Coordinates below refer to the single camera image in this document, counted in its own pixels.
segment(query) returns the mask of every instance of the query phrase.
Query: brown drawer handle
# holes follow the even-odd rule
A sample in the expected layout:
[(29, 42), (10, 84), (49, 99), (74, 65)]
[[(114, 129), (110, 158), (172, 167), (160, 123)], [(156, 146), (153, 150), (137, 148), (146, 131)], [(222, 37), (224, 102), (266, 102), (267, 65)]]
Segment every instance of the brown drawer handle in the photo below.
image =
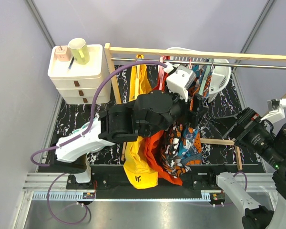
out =
[(75, 85), (76, 87), (79, 87), (79, 86), (80, 86), (80, 83), (79, 83), (77, 80), (75, 80), (75, 81), (74, 81), (74, 85)]

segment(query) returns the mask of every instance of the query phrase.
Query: green cup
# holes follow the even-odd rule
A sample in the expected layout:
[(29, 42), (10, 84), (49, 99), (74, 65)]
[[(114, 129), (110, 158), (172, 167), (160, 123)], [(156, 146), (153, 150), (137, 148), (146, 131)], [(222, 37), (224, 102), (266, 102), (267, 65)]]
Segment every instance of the green cup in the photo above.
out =
[(89, 62), (89, 51), (86, 41), (83, 38), (74, 38), (68, 44), (69, 49), (76, 62), (79, 64), (86, 64)]

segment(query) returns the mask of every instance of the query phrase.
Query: white wall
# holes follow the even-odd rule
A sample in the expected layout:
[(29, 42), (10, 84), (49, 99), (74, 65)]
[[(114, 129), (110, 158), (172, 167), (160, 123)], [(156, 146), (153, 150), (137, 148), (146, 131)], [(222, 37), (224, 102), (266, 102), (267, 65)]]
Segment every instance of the white wall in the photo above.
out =
[(34, 0), (56, 44), (240, 52), (266, 0)]
[(0, 229), (10, 228), (54, 108), (50, 53), (24, 1), (0, 0)]
[[(247, 53), (286, 55), (286, 0), (276, 1)], [(253, 62), (285, 65), (282, 62)], [(263, 115), (267, 100), (281, 98), (286, 93), (286, 70), (238, 68), (237, 77), (246, 105)], [(286, 118), (275, 123), (278, 131)]]

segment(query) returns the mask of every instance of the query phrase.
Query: logo on yellow garment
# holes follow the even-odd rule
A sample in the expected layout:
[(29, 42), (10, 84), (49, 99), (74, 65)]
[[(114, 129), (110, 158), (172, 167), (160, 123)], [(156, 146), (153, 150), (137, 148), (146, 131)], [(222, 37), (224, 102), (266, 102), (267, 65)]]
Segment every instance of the logo on yellow garment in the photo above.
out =
[(135, 176), (135, 181), (138, 181), (138, 183), (141, 181), (141, 176)]

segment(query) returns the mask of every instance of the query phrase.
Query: marble pattern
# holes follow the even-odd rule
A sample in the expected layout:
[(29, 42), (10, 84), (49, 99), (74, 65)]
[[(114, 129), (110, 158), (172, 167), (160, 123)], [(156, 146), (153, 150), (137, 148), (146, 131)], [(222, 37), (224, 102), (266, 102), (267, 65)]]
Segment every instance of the marble pattern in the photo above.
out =
[[(130, 79), (131, 69), (124, 70), (117, 75), (119, 89), (122, 102), (125, 103), (129, 99), (129, 86), (127, 82)], [(157, 66), (147, 66), (148, 79), (152, 87), (157, 83)], [(96, 105), (95, 117), (98, 117), (101, 110), (108, 109), (115, 104), (113, 91), (111, 98), (107, 104)], [(74, 129), (80, 128), (90, 120), (90, 105), (68, 105), (65, 101), (62, 102), (59, 115), (57, 118), (55, 130), (53, 133), (52, 143), (54, 144), (59, 137), (68, 136)], [(209, 104), (209, 112), (202, 120), (200, 132), (203, 138), (217, 138), (221, 136), (217, 130), (207, 121), (210, 117), (223, 117), (233, 115), (241, 111), (241, 106), (237, 97), (236, 88), (231, 78), (227, 87), (220, 92), (215, 100)], [(254, 153), (247, 149), (242, 150), (243, 164), (257, 164), (257, 158)], [(122, 155), (122, 145), (116, 144), (111, 147), (106, 147), (100, 152), (89, 153), (88, 161), (92, 164), (114, 164), (120, 165)], [(219, 146), (219, 145), (203, 145), (203, 163), (204, 164), (236, 164), (234, 147)]]

